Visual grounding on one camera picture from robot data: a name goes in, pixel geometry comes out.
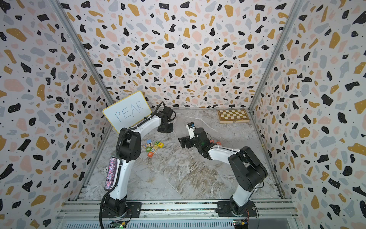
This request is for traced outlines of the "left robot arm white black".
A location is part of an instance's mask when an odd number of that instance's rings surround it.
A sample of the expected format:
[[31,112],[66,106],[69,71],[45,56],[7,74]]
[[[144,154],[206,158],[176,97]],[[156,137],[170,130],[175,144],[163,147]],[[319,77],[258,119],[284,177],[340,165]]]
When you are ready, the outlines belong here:
[[99,218],[132,216],[133,210],[128,209],[127,186],[135,160],[142,152],[142,138],[150,131],[157,129],[159,133],[173,131],[172,115],[176,112],[167,106],[155,111],[143,121],[130,128],[122,128],[116,145],[116,156],[110,158],[102,197]]

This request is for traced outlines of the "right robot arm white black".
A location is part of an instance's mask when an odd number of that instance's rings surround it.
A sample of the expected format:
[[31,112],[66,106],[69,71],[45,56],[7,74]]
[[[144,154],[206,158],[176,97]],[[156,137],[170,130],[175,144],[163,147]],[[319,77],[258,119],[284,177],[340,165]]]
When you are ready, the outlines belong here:
[[251,197],[254,192],[264,187],[268,176],[267,168],[254,151],[248,147],[229,148],[223,147],[218,142],[209,138],[202,127],[195,127],[191,122],[186,125],[188,136],[180,137],[182,148],[196,148],[198,153],[213,165],[222,165],[225,174],[232,176],[233,194],[228,201],[218,203],[216,212],[220,217],[246,216],[251,213],[254,206]]

